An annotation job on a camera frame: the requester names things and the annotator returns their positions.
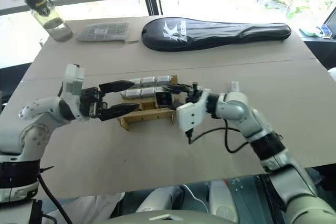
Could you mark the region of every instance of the wooden stand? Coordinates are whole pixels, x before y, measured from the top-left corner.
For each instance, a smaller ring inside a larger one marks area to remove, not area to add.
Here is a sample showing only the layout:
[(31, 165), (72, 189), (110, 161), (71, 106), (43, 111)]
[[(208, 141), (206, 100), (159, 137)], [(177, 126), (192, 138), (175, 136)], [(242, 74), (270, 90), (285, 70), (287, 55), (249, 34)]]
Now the wooden stand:
[[(177, 76), (172, 77), (172, 84), (177, 84)], [(139, 110), (128, 113), (118, 118), (120, 125), (127, 131), (130, 130), (130, 123), (139, 121), (171, 118), (175, 121), (175, 111), (168, 108), (159, 108), (155, 97), (141, 99), (123, 99), (125, 103), (138, 103)]]

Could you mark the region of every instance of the white logo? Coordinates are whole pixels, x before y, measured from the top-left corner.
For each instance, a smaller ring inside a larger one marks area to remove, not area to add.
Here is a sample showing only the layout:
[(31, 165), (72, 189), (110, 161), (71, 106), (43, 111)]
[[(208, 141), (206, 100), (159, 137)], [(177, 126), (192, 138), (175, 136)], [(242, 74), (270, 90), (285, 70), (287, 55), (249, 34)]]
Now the white logo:
[(167, 22), (164, 22), (164, 27), (163, 30), (165, 32), (163, 32), (163, 37), (168, 37), (169, 39), (174, 39), (174, 40), (182, 40), (187, 42), (187, 29), (186, 29), (186, 22), (185, 20), (181, 21), (181, 33), (179, 34), (179, 32), (177, 31), (177, 25), (175, 25), (175, 27), (173, 29), (169, 29)]

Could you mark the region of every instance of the black bottle lid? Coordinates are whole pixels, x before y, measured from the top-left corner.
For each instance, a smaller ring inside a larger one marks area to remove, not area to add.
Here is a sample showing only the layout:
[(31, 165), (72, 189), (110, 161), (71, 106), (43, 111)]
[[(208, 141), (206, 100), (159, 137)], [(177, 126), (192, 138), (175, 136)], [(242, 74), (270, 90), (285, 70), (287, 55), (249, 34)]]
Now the black bottle lid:
[(47, 0), (25, 0), (30, 9), (37, 11), (42, 16), (48, 16), (50, 9), (47, 6)]

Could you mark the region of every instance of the white cable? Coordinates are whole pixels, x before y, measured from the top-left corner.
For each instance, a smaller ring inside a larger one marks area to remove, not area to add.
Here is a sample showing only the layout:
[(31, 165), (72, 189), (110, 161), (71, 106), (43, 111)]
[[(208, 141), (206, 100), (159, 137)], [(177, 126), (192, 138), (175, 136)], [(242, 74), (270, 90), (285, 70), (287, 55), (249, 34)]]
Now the white cable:
[(203, 206), (205, 207), (206, 212), (209, 213), (209, 209), (208, 209), (208, 207), (205, 205), (205, 203), (204, 203), (203, 201), (201, 201), (200, 199), (196, 198), (195, 195), (193, 194), (193, 192), (190, 190), (189, 187), (187, 187), (187, 186), (184, 185), (184, 184), (182, 184), (182, 186), (184, 186), (184, 187), (189, 191), (189, 193), (191, 194), (191, 196), (192, 196), (195, 200), (201, 202), (201, 203), (203, 204)]

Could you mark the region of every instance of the black band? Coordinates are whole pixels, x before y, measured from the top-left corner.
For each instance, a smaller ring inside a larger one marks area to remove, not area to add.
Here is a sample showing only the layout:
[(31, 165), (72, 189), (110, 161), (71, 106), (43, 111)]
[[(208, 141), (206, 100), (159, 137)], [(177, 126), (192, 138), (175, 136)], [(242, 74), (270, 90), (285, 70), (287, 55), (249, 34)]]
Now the black band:
[(0, 163), (0, 188), (27, 186), (37, 182), (40, 160)]
[(32, 211), (30, 212), (29, 224), (42, 223), (42, 200), (35, 200), (32, 204)]
[(219, 95), (218, 94), (209, 94), (206, 103), (206, 112), (212, 116), (216, 116), (216, 107)]
[(251, 147), (260, 160), (268, 159), (285, 149), (280, 137), (275, 132), (251, 142)]
[(75, 116), (73, 115), (73, 113), (71, 112), (71, 109), (69, 107), (69, 105), (64, 101), (64, 100), (60, 100), (58, 103), (59, 106), (59, 111), (61, 113), (61, 115), (66, 119), (66, 120), (74, 120), (76, 119)]

